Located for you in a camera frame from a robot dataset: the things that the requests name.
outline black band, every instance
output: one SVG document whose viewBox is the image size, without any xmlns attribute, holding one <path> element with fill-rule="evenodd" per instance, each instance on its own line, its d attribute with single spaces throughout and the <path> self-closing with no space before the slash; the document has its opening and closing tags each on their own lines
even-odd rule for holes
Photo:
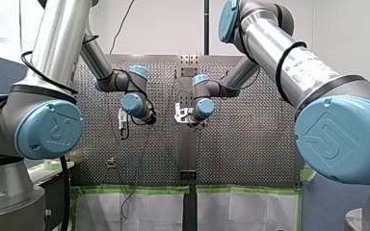
<svg viewBox="0 0 370 231">
<path fill-rule="evenodd" d="M 285 93 L 283 91 L 283 88 L 281 87 L 281 80 L 280 80 L 281 68 L 283 67 L 283 63 L 286 60 L 287 56 L 290 54 L 290 52 L 294 48 L 297 48 L 297 47 L 300 47 L 300 46 L 303 46 L 303 47 L 307 48 L 307 45 L 303 41 L 296 41 L 293 45 L 291 45 L 289 48 L 287 48 L 283 52 L 280 60 L 278 61 L 277 68 L 276 68 L 276 86 L 277 86 L 278 93 L 281 95 L 281 97 L 284 99 L 284 101 L 286 101 L 290 105 L 292 105 L 292 104 L 291 104 L 290 100 L 288 100 L 287 96 L 285 95 Z"/>
<path fill-rule="evenodd" d="M 283 24 L 283 11 L 281 10 L 281 7 L 278 4 L 275 4 L 277 9 L 277 20 L 278 20 L 278 27 L 281 28 L 281 25 Z"/>
<path fill-rule="evenodd" d="M 21 162 L 23 158 L 21 157 L 7 157 L 0 159 L 0 166 L 10 165 L 13 163 Z"/>
<path fill-rule="evenodd" d="M 68 96 L 66 94 L 60 93 L 55 90 L 50 90 L 46 88 L 36 87 L 36 86 L 30 86 L 30 85 L 13 85 L 11 88 L 11 92 L 25 92 L 25 93 L 33 93 L 33 94 L 41 94 L 46 95 L 52 98 L 57 99 L 63 99 L 66 100 L 72 104 L 76 104 L 76 99 Z"/>
<path fill-rule="evenodd" d="M 89 38 L 89 39 L 87 39 L 87 40 L 83 41 L 83 44 L 89 43 L 89 42 L 91 42 L 91 41 L 93 41 L 93 40 L 96 40 L 96 39 L 98 39 L 98 38 L 99 38 L 99 35 L 92 36 L 91 38 Z"/>
<path fill-rule="evenodd" d="M 299 116 L 302 109 L 304 109 L 308 104 L 310 104 L 314 100 L 320 98 L 321 96 L 323 96 L 330 90 L 333 90 L 341 85 L 344 85 L 344 84 L 347 84 L 353 81 L 365 81 L 365 79 L 359 75 L 346 75 L 346 76 L 343 76 L 341 78 L 335 79 L 331 82 L 324 84 L 321 88 L 317 89 L 315 92 L 309 95 L 305 101 L 303 101 L 303 103 L 297 109 L 296 118 Z"/>
</svg>

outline white wall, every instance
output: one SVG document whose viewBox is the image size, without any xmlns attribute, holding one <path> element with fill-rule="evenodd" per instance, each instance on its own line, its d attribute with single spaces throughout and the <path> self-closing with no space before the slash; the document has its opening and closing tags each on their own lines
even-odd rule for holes
<svg viewBox="0 0 370 231">
<path fill-rule="evenodd" d="M 100 0 L 92 9 L 92 31 L 109 53 L 131 0 Z M 168 55 L 203 51 L 203 2 L 136 0 L 119 35 L 115 54 Z"/>
<path fill-rule="evenodd" d="M 114 34 L 131 0 L 100 0 L 92 9 L 90 23 L 99 43 L 109 52 Z M 240 55 L 233 45 L 218 39 L 218 24 L 226 0 L 210 1 L 211 55 Z M 312 0 L 275 0 L 286 6 L 296 19 L 296 39 L 311 48 Z M 202 0 L 136 0 L 117 40 L 115 54 L 203 53 Z"/>
<path fill-rule="evenodd" d="M 341 74 L 370 81 L 370 1 L 314 0 L 314 52 Z"/>
<path fill-rule="evenodd" d="M 1 11 L 11 2 L 12 13 Z M 99 0 L 92 8 L 90 23 L 105 53 L 131 0 Z M 218 39 L 218 23 L 225 0 L 210 1 L 210 52 L 212 55 L 240 55 L 233 45 Z M 296 39 L 312 44 L 313 0 L 275 0 L 286 6 L 296 19 Z M 43 13 L 37 0 L 0 0 L 0 57 L 19 61 L 21 52 L 31 50 Z M 196 54 L 203 53 L 202 0 L 136 0 L 119 35 L 114 54 Z"/>
</svg>

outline green tape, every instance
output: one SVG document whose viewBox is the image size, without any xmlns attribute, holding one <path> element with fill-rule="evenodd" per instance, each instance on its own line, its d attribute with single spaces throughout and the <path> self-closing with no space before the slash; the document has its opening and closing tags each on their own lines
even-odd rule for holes
<svg viewBox="0 0 370 231">
<path fill-rule="evenodd" d="M 285 188 L 268 188 L 254 186 L 197 186 L 197 193 L 261 193 L 261 194 L 276 194 L 276 195 L 297 195 L 295 189 Z"/>
<path fill-rule="evenodd" d="M 122 193 L 127 194 L 143 194 L 143 195 L 163 195 L 163 194 L 187 194 L 189 187 L 133 187 L 133 186 L 117 186 L 117 185 L 104 185 L 104 186 L 87 186 L 87 187 L 73 187 L 73 191 L 79 194 L 110 194 Z"/>
<path fill-rule="evenodd" d="M 305 168 L 300 170 L 301 181 L 312 181 L 316 175 L 317 172 L 311 168 Z"/>
<path fill-rule="evenodd" d="M 303 215 L 303 189 L 296 190 L 299 194 L 299 204 L 297 206 L 297 231 L 302 231 L 302 215 Z"/>
</svg>

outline robotic arm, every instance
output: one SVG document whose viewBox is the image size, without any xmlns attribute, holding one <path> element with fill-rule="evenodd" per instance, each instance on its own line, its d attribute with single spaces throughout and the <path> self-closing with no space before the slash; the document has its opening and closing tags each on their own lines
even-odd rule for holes
<svg viewBox="0 0 370 231">
<path fill-rule="evenodd" d="M 97 0 L 40 0 L 45 7 L 33 52 L 22 55 L 27 76 L 15 83 L 9 95 L 0 95 L 0 231 L 20 213 L 16 229 L 44 230 L 44 190 L 34 187 L 23 158 L 61 158 L 65 188 L 68 185 L 64 155 L 80 140 L 83 118 L 75 106 L 73 79 L 79 54 L 95 76 L 101 91 L 123 91 L 121 107 L 130 116 L 153 124 L 147 100 L 148 71 L 140 65 L 127 71 L 112 69 L 88 27 L 90 7 Z M 32 55 L 31 61 L 26 55 Z M 66 230 L 69 191 L 65 189 Z M 33 209 L 25 204 L 32 204 Z"/>
<path fill-rule="evenodd" d="M 42 3 L 45 14 L 26 78 L 15 83 L 0 110 L 0 157 L 54 159 L 79 141 L 83 118 L 74 105 L 75 68 L 81 53 L 101 91 L 124 91 L 122 108 L 147 124 L 156 120 L 146 98 L 148 71 L 140 65 L 114 70 L 88 25 L 96 1 Z"/>
<path fill-rule="evenodd" d="M 277 4 L 229 0 L 219 27 L 220 40 L 247 57 L 223 83 L 206 75 L 194 78 L 198 102 L 190 120 L 210 117 L 210 98 L 237 96 L 260 66 L 296 109 L 297 146 L 304 159 L 331 180 L 370 185 L 370 83 L 337 73 L 294 40 L 293 17 Z"/>
<path fill-rule="evenodd" d="M 128 71 L 112 69 L 95 39 L 88 24 L 81 55 L 96 78 L 95 88 L 106 92 L 124 91 L 122 109 L 145 124 L 154 124 L 156 114 L 146 96 L 148 70 L 141 65 L 130 66 Z"/>
</svg>

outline metal post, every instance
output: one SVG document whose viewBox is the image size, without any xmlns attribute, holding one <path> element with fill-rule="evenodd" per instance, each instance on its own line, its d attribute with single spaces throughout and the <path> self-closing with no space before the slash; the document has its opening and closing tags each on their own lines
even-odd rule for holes
<svg viewBox="0 0 370 231">
<path fill-rule="evenodd" d="M 67 87 L 72 87 L 91 5 L 92 0 L 49 0 L 40 24 L 31 63 L 47 78 Z M 65 92 L 32 70 L 18 84 Z"/>
<path fill-rule="evenodd" d="M 204 14 L 204 52 L 203 55 L 209 55 L 209 0 L 205 0 Z"/>
</svg>

